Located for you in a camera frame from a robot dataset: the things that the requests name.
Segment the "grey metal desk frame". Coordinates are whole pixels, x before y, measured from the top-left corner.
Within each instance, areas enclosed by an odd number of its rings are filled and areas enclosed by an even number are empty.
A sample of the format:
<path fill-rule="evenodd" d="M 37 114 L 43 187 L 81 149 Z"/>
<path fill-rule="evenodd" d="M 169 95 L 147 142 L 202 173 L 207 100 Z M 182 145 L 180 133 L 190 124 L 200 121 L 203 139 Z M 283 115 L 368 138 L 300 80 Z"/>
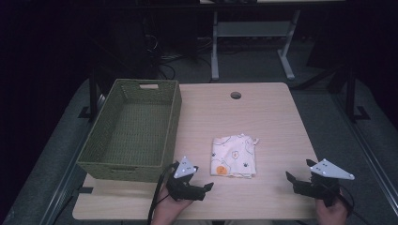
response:
<path fill-rule="evenodd" d="M 217 81 L 219 75 L 218 38 L 285 38 L 282 48 L 277 51 L 286 78 L 295 79 L 287 58 L 289 47 L 296 31 L 300 10 L 293 13 L 290 21 L 277 22 L 220 22 L 218 12 L 213 13 L 211 80 Z"/>

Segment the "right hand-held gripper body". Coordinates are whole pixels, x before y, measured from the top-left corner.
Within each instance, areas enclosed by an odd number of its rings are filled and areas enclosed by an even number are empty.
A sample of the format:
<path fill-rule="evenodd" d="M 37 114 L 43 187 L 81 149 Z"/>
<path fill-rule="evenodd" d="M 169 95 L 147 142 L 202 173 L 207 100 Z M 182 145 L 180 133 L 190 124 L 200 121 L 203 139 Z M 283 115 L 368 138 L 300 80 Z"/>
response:
<path fill-rule="evenodd" d="M 309 169 L 311 173 L 310 181 L 306 182 L 296 179 L 294 192 L 322 200 L 325 206 L 332 206 L 340 195 L 340 179 L 355 179 L 353 173 L 345 171 L 325 158 L 316 162 L 316 165 L 309 167 Z"/>

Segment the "white patterned cloth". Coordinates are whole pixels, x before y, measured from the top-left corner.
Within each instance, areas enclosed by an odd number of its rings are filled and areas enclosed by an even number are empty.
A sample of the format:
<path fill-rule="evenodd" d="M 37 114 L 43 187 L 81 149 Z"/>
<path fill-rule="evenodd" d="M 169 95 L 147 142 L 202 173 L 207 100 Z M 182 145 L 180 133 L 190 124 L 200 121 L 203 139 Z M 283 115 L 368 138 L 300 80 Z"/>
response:
<path fill-rule="evenodd" d="M 210 174 L 252 178 L 256 175 L 255 147 L 259 140 L 245 134 L 214 138 Z"/>

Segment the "black metal stand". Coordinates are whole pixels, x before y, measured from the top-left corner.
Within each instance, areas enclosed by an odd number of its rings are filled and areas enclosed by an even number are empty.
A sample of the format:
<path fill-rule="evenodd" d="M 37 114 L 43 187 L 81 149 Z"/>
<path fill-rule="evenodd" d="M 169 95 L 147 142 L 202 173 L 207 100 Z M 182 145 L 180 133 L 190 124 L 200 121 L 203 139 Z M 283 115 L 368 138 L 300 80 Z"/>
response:
<path fill-rule="evenodd" d="M 358 120 L 370 120 L 370 116 L 365 109 L 355 103 L 355 95 L 356 75 L 354 69 L 350 67 L 346 76 L 344 112 L 352 123 L 356 123 Z"/>
<path fill-rule="evenodd" d="M 89 74 L 89 105 L 83 107 L 79 113 L 79 118 L 86 118 L 90 122 L 94 121 L 99 111 L 100 101 L 100 73 L 94 68 Z"/>

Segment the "person's right hand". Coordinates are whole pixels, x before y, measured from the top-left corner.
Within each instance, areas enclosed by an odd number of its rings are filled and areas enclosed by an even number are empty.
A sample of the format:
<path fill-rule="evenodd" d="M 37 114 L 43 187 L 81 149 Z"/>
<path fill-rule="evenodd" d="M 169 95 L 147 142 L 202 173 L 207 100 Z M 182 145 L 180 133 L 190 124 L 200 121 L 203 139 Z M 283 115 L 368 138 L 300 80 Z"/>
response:
<path fill-rule="evenodd" d="M 326 207 L 322 200 L 315 199 L 315 212 L 318 225 L 345 225 L 348 212 L 340 200 Z"/>

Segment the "person's left hand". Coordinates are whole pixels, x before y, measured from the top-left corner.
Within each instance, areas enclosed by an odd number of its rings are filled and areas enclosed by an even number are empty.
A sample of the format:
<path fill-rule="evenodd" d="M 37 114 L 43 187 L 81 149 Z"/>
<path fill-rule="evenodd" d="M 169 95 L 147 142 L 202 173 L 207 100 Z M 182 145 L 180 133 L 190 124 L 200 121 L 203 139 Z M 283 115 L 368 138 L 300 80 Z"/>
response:
<path fill-rule="evenodd" d="M 159 193 L 150 225 L 173 225 L 178 216 L 192 204 L 191 200 L 175 201 L 163 187 Z"/>

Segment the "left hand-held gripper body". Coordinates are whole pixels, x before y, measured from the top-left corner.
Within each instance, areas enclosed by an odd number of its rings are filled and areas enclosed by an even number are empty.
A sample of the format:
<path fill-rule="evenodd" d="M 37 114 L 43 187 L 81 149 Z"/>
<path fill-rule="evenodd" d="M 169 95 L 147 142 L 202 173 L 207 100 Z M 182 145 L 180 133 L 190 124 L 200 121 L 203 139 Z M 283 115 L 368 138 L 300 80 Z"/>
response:
<path fill-rule="evenodd" d="M 169 195 L 175 200 L 202 201 L 207 192 L 207 186 L 192 186 L 191 179 L 197 172 L 198 167 L 194 166 L 187 157 L 183 157 L 173 165 L 174 170 L 166 182 Z"/>

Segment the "green woven basket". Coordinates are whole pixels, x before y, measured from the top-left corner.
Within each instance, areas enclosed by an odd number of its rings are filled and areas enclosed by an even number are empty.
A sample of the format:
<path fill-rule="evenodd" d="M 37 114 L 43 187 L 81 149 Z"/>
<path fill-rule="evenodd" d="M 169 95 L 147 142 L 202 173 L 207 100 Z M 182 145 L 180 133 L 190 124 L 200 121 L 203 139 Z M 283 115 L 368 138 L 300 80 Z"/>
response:
<path fill-rule="evenodd" d="M 77 164 L 96 179 L 157 182 L 174 161 L 181 104 L 177 81 L 117 79 Z"/>

